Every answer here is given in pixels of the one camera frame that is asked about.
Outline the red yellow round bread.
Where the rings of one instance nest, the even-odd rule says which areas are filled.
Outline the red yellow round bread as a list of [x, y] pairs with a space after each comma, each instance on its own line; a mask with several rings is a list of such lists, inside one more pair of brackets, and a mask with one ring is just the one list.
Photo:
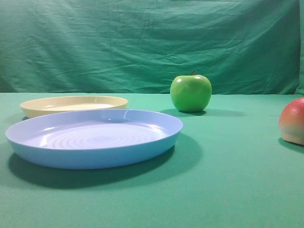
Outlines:
[[304, 144], [304, 98], [291, 101], [281, 112], [279, 128], [283, 140]]

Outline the blue plastic plate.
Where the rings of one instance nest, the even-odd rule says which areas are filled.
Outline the blue plastic plate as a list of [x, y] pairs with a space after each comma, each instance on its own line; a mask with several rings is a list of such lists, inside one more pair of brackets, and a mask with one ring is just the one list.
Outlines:
[[85, 170], [125, 166], [163, 154], [183, 128], [159, 112], [101, 109], [48, 114], [5, 133], [24, 160], [51, 168]]

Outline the yellow plastic plate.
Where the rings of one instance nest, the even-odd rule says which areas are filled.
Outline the yellow plastic plate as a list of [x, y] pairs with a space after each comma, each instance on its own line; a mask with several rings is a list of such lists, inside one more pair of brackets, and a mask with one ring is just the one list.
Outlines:
[[70, 111], [126, 109], [128, 100], [115, 96], [61, 96], [25, 101], [20, 107], [27, 118]]

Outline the green apple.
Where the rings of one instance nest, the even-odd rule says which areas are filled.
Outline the green apple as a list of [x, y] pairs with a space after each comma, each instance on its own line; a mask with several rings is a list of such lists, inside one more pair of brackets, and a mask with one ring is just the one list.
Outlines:
[[203, 75], [181, 75], [174, 78], [170, 87], [171, 100], [180, 112], [201, 112], [208, 106], [212, 85]]

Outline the green table cloth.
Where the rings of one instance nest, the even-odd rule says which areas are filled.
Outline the green table cloth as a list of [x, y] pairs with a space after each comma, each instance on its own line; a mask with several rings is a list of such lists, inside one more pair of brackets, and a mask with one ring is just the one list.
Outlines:
[[3, 228], [301, 228], [304, 149], [280, 138], [278, 117], [295, 95], [213, 95], [205, 112], [178, 112], [169, 95], [122, 94], [129, 108], [183, 121], [175, 147], [107, 170], [28, 163], [5, 131], [38, 93], [0, 95]]

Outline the green backdrop cloth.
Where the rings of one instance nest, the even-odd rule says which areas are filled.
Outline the green backdrop cloth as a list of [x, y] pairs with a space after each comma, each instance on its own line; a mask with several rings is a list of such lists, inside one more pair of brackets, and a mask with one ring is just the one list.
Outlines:
[[302, 94], [301, 0], [3, 0], [0, 90]]

